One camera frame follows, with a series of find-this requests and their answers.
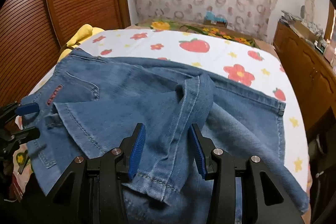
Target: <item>wooden cabinet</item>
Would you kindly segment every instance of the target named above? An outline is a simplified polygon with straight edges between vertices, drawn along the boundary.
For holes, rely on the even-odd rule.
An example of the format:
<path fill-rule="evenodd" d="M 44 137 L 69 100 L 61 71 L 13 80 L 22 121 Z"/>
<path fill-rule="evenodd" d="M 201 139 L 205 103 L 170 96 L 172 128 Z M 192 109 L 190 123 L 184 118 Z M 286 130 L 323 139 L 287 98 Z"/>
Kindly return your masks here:
<path fill-rule="evenodd" d="M 281 23 L 273 45 L 292 84 L 306 132 L 310 132 L 336 100 L 336 76 L 322 54 Z"/>

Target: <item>blue cloth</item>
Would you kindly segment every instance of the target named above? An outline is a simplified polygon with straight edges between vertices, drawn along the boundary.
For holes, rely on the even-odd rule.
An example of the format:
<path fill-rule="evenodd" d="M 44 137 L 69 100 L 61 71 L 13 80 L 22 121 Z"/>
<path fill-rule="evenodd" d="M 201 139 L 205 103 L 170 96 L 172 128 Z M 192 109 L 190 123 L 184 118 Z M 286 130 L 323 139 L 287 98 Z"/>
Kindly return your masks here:
<path fill-rule="evenodd" d="M 23 125 L 41 131 L 27 146 L 45 194 L 76 156 L 102 156 L 142 122 L 139 170 L 124 188 L 130 223 L 205 223 L 212 181 L 198 174 L 187 140 L 197 123 L 231 155 L 260 156 L 298 210 L 308 208 L 306 193 L 283 165 L 285 104 L 219 75 L 156 59 L 92 57 L 77 48 L 21 101 L 31 102 L 40 112 L 24 116 Z"/>

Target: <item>white bedsheet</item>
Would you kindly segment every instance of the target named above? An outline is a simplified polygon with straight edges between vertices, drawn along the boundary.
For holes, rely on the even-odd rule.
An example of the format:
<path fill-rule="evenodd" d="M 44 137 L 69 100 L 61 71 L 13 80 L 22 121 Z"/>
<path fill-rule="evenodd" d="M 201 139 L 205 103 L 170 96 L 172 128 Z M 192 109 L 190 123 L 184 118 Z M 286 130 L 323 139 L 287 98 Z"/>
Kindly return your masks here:
<path fill-rule="evenodd" d="M 159 58 L 197 66 L 283 100 L 286 102 L 284 164 L 306 191 L 309 159 L 305 127 L 289 79 L 270 53 L 217 37 L 149 29 L 101 32 L 79 47 L 93 56 Z M 31 93 L 52 74 L 53 69 Z"/>

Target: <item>denim pants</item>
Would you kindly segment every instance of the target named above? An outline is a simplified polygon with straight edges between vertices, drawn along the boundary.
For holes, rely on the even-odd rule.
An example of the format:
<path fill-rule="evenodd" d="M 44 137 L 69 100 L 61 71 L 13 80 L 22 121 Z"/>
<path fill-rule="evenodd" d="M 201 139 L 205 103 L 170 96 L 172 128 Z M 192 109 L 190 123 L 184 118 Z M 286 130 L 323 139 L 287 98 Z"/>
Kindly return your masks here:
<path fill-rule="evenodd" d="M 40 112 L 23 118 L 41 137 L 27 144 L 45 194 L 78 155 L 102 156 L 146 126 L 139 170 L 124 185 L 130 223 L 205 223 L 212 181 L 198 174 L 187 140 L 191 123 L 233 156 L 258 155 L 302 213 L 308 197 L 284 167 L 285 104 L 219 75 L 146 58 L 92 57 L 77 48 L 35 94 Z M 241 217 L 241 190 L 236 218 Z"/>

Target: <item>blue gripper pad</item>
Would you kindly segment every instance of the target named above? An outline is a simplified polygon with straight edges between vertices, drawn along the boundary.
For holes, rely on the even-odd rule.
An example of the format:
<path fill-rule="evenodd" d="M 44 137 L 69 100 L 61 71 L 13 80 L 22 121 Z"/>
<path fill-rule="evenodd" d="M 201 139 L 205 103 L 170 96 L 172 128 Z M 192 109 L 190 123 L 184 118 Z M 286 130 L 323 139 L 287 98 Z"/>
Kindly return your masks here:
<path fill-rule="evenodd" d="M 15 110 L 15 113 L 18 116 L 24 116 L 24 115 L 34 113 L 34 112 L 39 112 L 39 111 L 40 111 L 40 107 L 38 103 L 31 103 L 31 104 L 18 106 L 17 109 Z"/>
<path fill-rule="evenodd" d="M 205 157 L 201 149 L 200 142 L 197 138 L 196 132 L 192 126 L 189 127 L 188 136 L 193 148 L 198 173 L 202 176 L 202 179 L 205 179 L 205 175 L 207 174 L 207 170 L 205 168 Z"/>
<path fill-rule="evenodd" d="M 146 138 L 146 128 L 144 125 L 142 125 L 136 138 L 135 144 L 133 146 L 131 155 L 129 157 L 129 169 L 128 169 L 129 180 L 132 180 L 138 171 L 143 146 L 145 144 L 145 138 Z"/>

